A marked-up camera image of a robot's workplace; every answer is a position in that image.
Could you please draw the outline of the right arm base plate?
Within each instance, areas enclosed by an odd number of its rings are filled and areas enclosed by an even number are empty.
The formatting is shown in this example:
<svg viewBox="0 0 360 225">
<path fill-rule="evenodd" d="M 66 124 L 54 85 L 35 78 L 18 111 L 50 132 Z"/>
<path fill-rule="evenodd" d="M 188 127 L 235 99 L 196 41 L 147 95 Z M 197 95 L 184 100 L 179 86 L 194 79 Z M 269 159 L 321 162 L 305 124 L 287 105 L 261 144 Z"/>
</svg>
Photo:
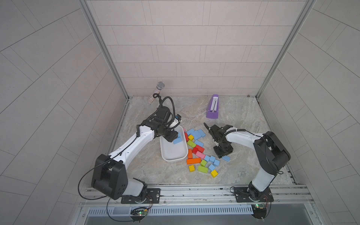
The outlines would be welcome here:
<svg viewBox="0 0 360 225">
<path fill-rule="evenodd" d="M 230 192 L 234 194 L 237 203 L 270 203 L 274 201 L 270 187 L 263 192 L 258 191 L 255 187 L 231 187 Z"/>
</svg>

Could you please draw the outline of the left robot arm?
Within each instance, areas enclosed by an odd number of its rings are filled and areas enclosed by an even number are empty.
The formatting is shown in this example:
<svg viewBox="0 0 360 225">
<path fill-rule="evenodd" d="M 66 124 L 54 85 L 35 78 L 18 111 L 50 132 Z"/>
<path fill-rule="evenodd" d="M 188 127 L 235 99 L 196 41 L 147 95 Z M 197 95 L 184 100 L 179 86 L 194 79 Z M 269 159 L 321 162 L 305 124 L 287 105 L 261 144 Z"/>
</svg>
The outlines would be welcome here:
<svg viewBox="0 0 360 225">
<path fill-rule="evenodd" d="M 95 162 L 91 187 L 105 196 L 117 200 L 131 197 L 137 202 L 146 199 L 147 184 L 138 179 L 129 179 L 126 169 L 135 156 L 153 139 L 163 137 L 168 142 L 178 138 L 175 128 L 182 117 L 170 112 L 165 106 L 136 126 L 136 132 L 120 148 L 109 155 L 101 154 Z"/>
</svg>

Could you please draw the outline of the white plastic tray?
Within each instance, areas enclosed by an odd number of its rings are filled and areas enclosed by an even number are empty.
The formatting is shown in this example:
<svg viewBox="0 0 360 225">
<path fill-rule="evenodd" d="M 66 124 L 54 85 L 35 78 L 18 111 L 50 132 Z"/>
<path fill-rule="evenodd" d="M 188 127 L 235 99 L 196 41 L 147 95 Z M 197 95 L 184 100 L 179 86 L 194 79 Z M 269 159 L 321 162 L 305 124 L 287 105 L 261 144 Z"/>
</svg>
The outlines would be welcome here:
<svg viewBox="0 0 360 225">
<path fill-rule="evenodd" d="M 173 142 L 168 142 L 164 137 L 160 137 L 161 156 L 167 162 L 177 162 L 185 159 L 188 155 L 188 147 L 185 139 L 185 134 L 182 126 L 175 128 L 178 132 L 178 142 L 176 139 Z"/>
</svg>

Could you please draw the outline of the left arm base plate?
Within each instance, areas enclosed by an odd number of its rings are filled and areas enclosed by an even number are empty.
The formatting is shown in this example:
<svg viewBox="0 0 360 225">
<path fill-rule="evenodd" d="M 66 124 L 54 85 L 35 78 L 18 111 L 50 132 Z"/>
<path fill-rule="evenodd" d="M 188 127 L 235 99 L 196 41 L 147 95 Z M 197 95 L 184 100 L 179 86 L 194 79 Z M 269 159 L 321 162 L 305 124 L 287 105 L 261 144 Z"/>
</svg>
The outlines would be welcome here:
<svg viewBox="0 0 360 225">
<path fill-rule="evenodd" d="M 121 204 L 151 204 L 159 203 L 160 188 L 147 188 L 142 191 L 139 196 L 123 196 Z"/>
</svg>

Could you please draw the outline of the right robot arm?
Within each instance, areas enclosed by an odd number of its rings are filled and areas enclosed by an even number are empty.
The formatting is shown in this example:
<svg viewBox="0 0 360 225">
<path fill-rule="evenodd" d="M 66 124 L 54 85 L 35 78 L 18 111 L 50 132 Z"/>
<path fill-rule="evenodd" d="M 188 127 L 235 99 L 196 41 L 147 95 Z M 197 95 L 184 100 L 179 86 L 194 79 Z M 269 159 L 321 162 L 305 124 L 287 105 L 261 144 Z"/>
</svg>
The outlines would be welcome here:
<svg viewBox="0 0 360 225">
<path fill-rule="evenodd" d="M 245 192 L 253 201 L 258 201 L 280 170 L 291 159 L 288 150 L 271 131 L 255 134 L 231 125 L 209 127 L 204 123 L 204 126 L 216 143 L 214 151 L 219 158 L 225 158 L 233 152 L 233 143 L 243 145 L 256 152 L 260 169 Z"/>
</svg>

